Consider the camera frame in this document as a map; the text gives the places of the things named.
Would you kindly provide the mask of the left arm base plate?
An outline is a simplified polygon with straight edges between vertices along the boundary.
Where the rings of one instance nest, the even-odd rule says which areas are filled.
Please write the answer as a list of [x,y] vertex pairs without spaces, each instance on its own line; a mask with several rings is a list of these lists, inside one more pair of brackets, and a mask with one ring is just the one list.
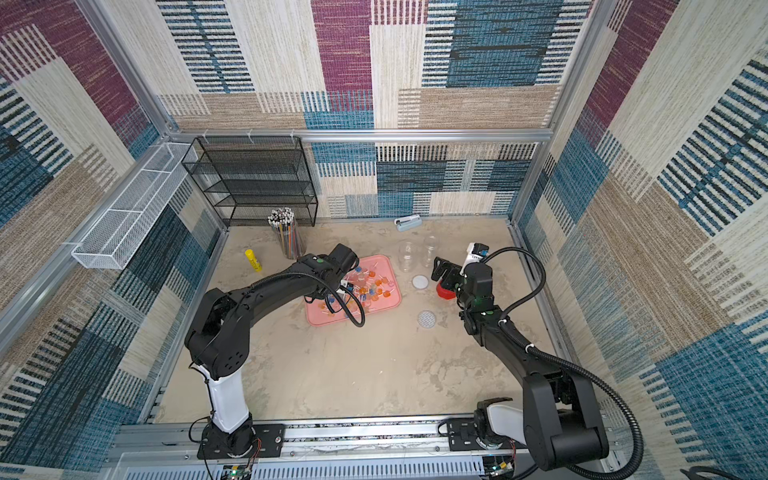
[[277,458],[283,448],[285,424],[246,424],[233,433],[207,425],[198,447],[199,460]]

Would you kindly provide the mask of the clear candy jar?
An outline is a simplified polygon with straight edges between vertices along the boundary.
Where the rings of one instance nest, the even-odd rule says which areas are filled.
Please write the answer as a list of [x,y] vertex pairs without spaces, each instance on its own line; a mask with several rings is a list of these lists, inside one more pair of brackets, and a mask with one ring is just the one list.
[[418,247],[411,241],[402,241],[398,247],[398,265],[403,273],[411,272],[418,264]]

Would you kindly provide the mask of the white mesh wall basket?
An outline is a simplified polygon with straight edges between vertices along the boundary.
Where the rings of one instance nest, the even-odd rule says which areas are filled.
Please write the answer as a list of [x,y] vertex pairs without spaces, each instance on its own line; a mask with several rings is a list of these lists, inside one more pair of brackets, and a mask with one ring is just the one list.
[[124,269],[178,190],[190,146],[160,146],[71,252],[86,269]]

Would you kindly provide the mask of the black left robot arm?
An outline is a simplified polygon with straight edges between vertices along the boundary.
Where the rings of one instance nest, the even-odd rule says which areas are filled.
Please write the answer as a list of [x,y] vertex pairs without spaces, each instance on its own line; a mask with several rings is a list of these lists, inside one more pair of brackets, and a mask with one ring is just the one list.
[[299,298],[330,297],[354,326],[363,327],[364,307],[345,280],[358,266],[358,256],[338,244],[329,254],[306,254],[247,287],[228,292],[214,288],[204,294],[184,338],[190,367],[202,375],[210,405],[200,459],[245,458],[257,452],[257,432],[242,380],[251,328]]

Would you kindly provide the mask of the black mesh shelf rack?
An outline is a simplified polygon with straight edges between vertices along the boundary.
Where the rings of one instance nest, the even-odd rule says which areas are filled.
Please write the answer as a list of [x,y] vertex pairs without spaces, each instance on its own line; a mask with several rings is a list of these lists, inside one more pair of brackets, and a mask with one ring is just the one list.
[[316,182],[296,137],[198,136],[181,164],[227,227],[265,226],[283,207],[301,225],[316,223]]

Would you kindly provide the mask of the patterned white jar lid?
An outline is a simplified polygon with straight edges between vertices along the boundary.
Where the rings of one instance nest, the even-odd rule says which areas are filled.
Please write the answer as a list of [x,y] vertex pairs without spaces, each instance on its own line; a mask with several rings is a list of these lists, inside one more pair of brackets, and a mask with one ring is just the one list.
[[432,329],[437,324],[437,317],[434,312],[423,310],[418,314],[417,321],[421,328]]

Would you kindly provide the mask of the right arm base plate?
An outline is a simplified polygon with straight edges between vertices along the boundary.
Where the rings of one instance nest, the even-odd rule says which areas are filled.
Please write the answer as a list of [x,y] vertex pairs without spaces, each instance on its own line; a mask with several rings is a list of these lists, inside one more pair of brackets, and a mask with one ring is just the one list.
[[448,418],[437,426],[437,433],[448,441],[450,451],[513,450],[527,446],[508,437],[482,433],[472,418]]

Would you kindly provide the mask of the grey stapler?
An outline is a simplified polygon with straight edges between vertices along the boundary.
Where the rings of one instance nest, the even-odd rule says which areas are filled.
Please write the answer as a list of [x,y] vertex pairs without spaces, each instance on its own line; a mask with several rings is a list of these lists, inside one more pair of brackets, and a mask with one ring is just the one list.
[[405,232],[421,226],[422,218],[418,214],[409,215],[395,219],[394,224],[399,232]]

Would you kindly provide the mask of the red jar lid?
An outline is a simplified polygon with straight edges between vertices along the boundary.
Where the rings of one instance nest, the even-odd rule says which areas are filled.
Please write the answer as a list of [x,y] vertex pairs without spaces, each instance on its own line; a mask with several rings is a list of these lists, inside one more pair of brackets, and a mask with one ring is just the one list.
[[437,295],[445,300],[451,300],[456,298],[456,293],[453,290],[444,288],[441,284],[436,285]]

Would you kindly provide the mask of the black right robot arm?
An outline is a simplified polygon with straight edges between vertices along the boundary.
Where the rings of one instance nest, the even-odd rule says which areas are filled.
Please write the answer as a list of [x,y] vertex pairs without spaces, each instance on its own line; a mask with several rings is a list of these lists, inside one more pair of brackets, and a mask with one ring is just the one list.
[[519,442],[545,471],[607,457],[609,442],[592,382],[534,354],[531,342],[495,303],[492,268],[482,262],[462,267],[437,257],[431,279],[455,295],[465,331],[522,387],[520,408],[510,398],[478,403],[478,443],[491,447]]

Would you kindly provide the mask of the red lid candy jar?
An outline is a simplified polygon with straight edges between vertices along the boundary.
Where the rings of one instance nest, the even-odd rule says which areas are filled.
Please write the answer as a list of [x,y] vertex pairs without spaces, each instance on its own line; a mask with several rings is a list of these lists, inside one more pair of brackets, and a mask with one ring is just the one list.
[[423,239],[420,259],[424,268],[429,270],[433,269],[439,246],[440,240],[435,235],[428,235]]

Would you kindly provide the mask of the pink plastic tray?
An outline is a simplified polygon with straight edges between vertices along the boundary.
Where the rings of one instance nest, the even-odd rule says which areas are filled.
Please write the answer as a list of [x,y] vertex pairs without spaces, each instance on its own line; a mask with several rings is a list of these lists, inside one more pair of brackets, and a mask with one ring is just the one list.
[[[394,270],[389,258],[384,255],[360,259],[359,265],[350,271],[344,280],[345,285],[352,289],[354,297],[363,305],[366,316],[393,309],[401,303],[402,295]],[[384,298],[382,293],[387,289],[393,290],[394,295]],[[328,300],[306,303],[305,313],[308,323],[316,327],[349,320],[333,296]]]

